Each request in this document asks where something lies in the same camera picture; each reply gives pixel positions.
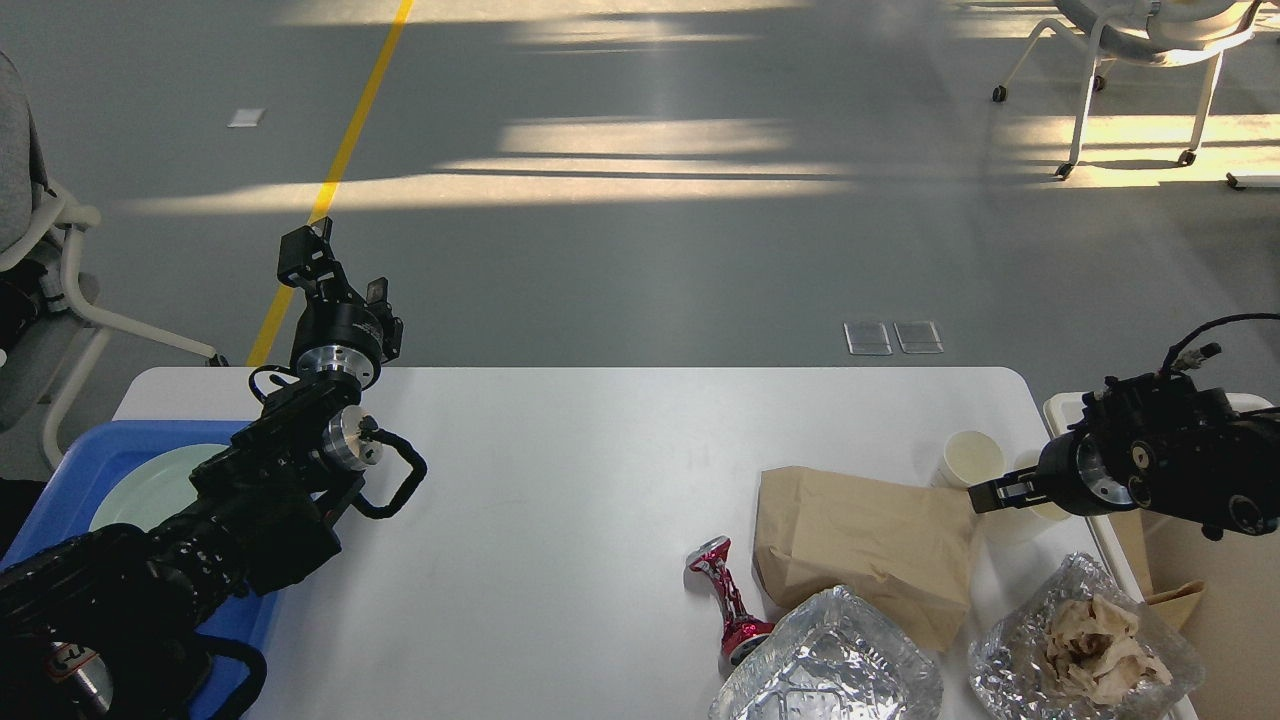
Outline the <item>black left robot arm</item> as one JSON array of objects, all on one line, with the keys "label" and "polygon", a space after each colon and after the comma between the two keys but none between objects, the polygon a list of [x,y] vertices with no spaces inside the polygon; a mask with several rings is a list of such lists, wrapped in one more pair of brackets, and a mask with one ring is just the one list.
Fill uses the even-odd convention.
[{"label": "black left robot arm", "polygon": [[232,597],[302,582],[340,552],[346,511],[392,518],[425,479],[422,455],[360,407],[401,354],[387,279],[355,291],[329,217],[282,238],[276,275],[306,297],[291,363],[255,392],[260,416],[189,474],[195,501],[152,530],[114,523],[4,570],[5,719],[187,719],[219,657],[247,674],[212,716],[242,717],[266,660],[202,624]]}]

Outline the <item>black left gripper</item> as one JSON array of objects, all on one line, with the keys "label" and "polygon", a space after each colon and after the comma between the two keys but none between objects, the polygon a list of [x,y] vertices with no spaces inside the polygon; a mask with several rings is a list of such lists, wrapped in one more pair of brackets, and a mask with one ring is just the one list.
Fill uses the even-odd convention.
[{"label": "black left gripper", "polygon": [[404,324],[389,302],[389,282],[366,287],[365,305],[332,249],[333,219],[320,218],[280,238],[276,278],[300,290],[306,302],[291,348],[296,375],[340,372],[364,389],[380,377],[383,363],[401,356]]}]

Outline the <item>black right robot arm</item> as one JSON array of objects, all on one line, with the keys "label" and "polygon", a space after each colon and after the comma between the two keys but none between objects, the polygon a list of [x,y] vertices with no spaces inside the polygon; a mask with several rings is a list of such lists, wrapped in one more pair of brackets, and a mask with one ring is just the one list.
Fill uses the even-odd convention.
[{"label": "black right robot arm", "polygon": [[1276,532],[1277,410],[1235,410],[1222,389],[1198,389],[1190,378],[1221,352],[1201,336],[1247,320],[1242,313],[1206,322],[1155,372],[1106,377],[1082,396],[1082,418],[1043,447],[1034,466],[968,489],[974,512],[1052,503],[1092,518],[1142,509],[1192,521],[1210,541]]}]

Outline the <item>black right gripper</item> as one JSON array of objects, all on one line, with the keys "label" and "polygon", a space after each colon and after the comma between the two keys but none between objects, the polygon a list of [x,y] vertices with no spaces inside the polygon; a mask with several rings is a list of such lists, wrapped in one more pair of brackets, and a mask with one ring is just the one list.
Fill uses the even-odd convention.
[{"label": "black right gripper", "polygon": [[1134,510],[1129,488],[1106,468],[1093,436],[1070,433],[1044,446],[1034,471],[1010,471],[966,488],[977,514],[1029,509],[1046,502],[1076,516]]}]

